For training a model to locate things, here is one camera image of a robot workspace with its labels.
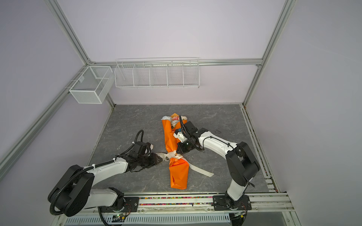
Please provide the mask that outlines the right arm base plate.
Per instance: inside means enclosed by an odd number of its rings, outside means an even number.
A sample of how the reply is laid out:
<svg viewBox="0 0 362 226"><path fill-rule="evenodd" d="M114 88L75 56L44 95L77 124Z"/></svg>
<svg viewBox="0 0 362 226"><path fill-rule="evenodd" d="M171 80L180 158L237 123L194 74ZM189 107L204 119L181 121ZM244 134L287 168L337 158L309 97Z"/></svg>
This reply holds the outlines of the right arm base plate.
<svg viewBox="0 0 362 226"><path fill-rule="evenodd" d="M212 206L214 206L215 211L248 211L252 209L250 198L246 194L236 201L227 194L214 195Z"/></svg>

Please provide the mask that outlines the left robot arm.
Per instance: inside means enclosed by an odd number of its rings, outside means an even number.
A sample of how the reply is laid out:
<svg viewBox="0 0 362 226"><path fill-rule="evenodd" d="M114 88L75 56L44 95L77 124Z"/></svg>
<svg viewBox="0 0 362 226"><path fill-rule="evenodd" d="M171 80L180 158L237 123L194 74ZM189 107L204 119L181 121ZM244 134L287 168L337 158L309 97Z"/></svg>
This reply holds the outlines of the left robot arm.
<svg viewBox="0 0 362 226"><path fill-rule="evenodd" d="M138 131L132 145L109 161L69 167L48 195L50 214L72 217L84 209L102 207L114 212L131 212L133 206L123 192L114 187L95 189L94 186L115 175L139 172L163 161L152 152L153 145L143 141L143 136L144 130Z"/></svg>

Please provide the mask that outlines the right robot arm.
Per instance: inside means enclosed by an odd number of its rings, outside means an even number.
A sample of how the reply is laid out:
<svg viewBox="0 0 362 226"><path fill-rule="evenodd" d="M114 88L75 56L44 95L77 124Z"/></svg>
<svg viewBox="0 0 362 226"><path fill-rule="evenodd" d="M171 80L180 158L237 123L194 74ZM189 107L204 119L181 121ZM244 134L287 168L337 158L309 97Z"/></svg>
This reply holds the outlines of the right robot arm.
<svg viewBox="0 0 362 226"><path fill-rule="evenodd" d="M247 143L227 141L204 128L197 129L190 121L182 123L174 136L180 140L176 150L180 155L193 149L209 149L226 160L232 180L224 196L214 196L213 206L217 211L251 209L245 191L248 186L253 186L251 181L261 167Z"/></svg>

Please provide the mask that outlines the small white mesh basket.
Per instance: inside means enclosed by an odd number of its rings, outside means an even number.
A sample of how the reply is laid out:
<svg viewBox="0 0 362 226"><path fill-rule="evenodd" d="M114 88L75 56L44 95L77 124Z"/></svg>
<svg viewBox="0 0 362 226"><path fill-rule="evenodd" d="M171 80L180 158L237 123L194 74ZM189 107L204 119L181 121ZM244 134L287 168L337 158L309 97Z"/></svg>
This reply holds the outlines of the small white mesh basket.
<svg viewBox="0 0 362 226"><path fill-rule="evenodd" d="M102 104L114 82L111 67L88 66L69 91L79 104Z"/></svg>

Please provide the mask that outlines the orange wrapping paper sheet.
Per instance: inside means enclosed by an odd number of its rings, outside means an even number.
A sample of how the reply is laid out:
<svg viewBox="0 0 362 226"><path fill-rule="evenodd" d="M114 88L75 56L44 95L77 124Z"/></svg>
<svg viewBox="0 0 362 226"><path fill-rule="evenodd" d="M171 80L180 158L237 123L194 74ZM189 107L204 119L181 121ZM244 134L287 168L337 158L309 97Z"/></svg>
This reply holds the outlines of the orange wrapping paper sheet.
<svg viewBox="0 0 362 226"><path fill-rule="evenodd" d="M162 121L165 138L165 148L169 153L169 171L170 171L170 186L171 188L184 190L187 188L189 164L182 157L177 157L177 144L180 142L173 134L176 129L181 127L180 121L175 127L171 125L171 121Z"/></svg>

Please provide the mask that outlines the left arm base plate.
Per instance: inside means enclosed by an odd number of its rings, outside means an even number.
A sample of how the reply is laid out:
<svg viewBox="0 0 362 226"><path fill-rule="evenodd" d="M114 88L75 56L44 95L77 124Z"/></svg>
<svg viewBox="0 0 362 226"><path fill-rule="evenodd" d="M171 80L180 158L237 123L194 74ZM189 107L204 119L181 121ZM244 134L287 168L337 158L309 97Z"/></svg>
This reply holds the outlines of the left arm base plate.
<svg viewBox="0 0 362 226"><path fill-rule="evenodd" d="M117 200L116 204L112 206L101 206L100 210L102 213L136 212L139 206L139 200L140 198L136 196L124 197L122 200Z"/></svg>

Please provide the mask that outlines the aluminium front rail frame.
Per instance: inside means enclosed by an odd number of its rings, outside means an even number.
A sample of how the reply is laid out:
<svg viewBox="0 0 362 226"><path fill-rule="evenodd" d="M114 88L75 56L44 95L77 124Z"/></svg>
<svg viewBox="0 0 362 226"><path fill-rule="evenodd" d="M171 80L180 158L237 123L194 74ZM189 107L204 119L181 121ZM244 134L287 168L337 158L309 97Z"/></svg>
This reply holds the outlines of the aluminium front rail frame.
<svg viewBox="0 0 362 226"><path fill-rule="evenodd" d="M245 226L256 214L277 213L286 226L301 223L286 193L246 194L236 210L226 208L223 194L146 194L127 195L127 206L121 212L109 207L91 208L67 217L54 218L53 226L186 226L223 224Z"/></svg>

